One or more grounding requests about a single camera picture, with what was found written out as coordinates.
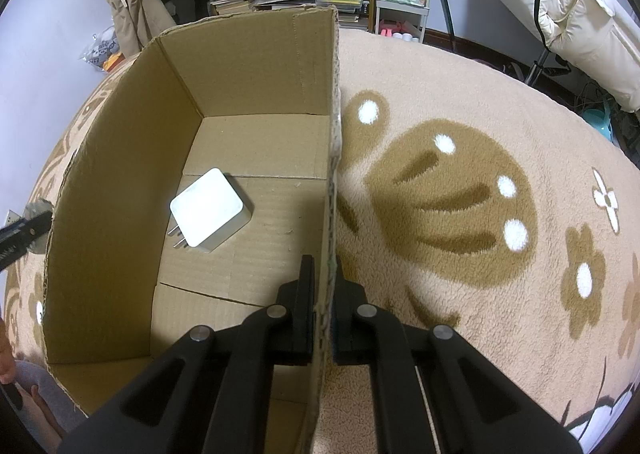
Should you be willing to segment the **beige hanging coat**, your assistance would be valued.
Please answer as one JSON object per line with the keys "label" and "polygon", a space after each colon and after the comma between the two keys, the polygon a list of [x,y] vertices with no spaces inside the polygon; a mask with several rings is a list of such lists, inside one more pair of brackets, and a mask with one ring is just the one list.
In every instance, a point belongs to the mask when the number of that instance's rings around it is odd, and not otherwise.
{"label": "beige hanging coat", "polygon": [[119,50],[125,57],[140,53],[176,22],[162,0],[106,0],[110,6]]}

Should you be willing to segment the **brown cardboard box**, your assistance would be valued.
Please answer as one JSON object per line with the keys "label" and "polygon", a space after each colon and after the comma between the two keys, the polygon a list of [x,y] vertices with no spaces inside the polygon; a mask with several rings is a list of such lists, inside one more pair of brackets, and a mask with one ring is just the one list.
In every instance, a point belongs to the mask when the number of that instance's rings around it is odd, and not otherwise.
{"label": "brown cardboard box", "polygon": [[[46,362],[87,419],[191,328],[274,304],[311,255],[311,361],[276,367],[271,397],[304,405],[296,453],[314,448],[335,281],[337,43],[328,8],[208,18],[155,38],[107,97],[65,170],[43,266]],[[212,252],[175,248],[169,204],[213,168],[252,218]]]}

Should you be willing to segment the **wall power outlet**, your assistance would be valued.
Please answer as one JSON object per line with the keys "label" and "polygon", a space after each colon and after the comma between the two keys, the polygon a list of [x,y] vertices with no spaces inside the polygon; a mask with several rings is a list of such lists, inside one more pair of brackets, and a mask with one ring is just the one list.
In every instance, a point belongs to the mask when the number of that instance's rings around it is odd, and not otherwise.
{"label": "wall power outlet", "polygon": [[13,210],[9,210],[6,213],[6,221],[4,221],[4,226],[9,226],[15,222],[17,222],[21,218],[21,214],[14,212]]}

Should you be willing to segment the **white power adapter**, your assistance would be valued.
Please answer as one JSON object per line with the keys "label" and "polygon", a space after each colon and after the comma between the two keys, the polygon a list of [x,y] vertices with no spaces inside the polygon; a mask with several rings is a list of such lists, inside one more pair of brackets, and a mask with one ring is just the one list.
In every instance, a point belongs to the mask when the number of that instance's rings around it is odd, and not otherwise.
{"label": "white power adapter", "polygon": [[252,208],[229,177],[213,168],[196,179],[169,204],[177,236],[175,248],[212,252],[239,232],[252,218]]}

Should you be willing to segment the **cream puffy jacket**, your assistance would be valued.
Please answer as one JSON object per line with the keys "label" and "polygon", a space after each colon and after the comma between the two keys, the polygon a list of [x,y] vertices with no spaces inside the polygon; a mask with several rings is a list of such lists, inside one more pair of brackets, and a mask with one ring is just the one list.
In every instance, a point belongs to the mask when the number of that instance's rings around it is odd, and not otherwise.
{"label": "cream puffy jacket", "polygon": [[639,26],[617,0],[500,0],[548,48],[639,110]]}

